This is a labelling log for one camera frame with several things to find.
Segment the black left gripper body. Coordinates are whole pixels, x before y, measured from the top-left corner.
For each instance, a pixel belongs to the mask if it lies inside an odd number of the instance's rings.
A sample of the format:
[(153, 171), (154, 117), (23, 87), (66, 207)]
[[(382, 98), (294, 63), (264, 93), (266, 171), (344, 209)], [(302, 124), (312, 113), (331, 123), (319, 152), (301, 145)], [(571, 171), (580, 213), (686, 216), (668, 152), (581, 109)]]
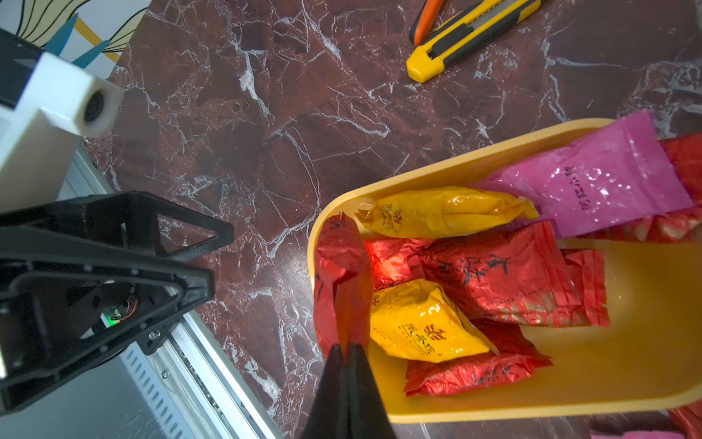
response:
[(207, 269), (27, 226), (1, 230), (1, 412), (15, 413), (214, 296)]

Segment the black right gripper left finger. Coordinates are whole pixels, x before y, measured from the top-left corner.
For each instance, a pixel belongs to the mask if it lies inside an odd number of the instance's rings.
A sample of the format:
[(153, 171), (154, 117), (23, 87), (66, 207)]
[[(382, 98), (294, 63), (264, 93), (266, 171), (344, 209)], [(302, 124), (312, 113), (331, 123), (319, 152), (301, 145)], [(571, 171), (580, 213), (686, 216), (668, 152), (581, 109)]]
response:
[(349, 438), (347, 362), (340, 345), (334, 345), (320, 380), (303, 438)]

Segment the long pink tea bag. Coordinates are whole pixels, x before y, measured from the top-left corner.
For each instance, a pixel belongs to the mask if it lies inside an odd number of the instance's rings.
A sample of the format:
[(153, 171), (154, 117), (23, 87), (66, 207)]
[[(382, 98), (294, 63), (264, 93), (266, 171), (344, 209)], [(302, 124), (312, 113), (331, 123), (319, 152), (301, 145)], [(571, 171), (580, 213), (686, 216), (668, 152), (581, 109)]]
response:
[(686, 439), (685, 435), (671, 431), (629, 431), (620, 434), (591, 432), (591, 439)]

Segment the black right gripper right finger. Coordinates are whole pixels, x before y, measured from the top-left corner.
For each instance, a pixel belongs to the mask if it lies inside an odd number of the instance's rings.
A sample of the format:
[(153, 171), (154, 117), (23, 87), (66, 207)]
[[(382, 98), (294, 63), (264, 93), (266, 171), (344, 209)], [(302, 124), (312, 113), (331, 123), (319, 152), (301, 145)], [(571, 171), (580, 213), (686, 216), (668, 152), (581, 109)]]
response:
[(348, 429), (351, 438), (396, 438), (365, 349), (348, 349)]

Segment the orange yellow tea bag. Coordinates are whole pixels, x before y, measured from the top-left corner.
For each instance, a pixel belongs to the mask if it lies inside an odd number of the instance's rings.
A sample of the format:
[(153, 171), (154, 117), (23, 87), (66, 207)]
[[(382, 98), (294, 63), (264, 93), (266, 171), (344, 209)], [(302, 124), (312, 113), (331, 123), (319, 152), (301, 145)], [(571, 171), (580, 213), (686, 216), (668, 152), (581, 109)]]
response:
[(441, 363), (499, 351), (439, 284), (424, 279), (373, 294), (370, 336), (404, 360)]

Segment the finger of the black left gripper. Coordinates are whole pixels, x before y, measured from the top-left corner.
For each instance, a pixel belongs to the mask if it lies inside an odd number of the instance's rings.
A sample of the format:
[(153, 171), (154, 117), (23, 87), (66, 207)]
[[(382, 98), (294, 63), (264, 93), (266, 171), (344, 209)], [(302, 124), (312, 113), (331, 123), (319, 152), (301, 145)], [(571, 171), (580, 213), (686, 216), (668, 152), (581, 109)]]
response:
[(141, 254), (188, 263), (234, 241), (234, 228), (142, 191), (90, 195), (1, 215), (1, 225), (31, 226)]

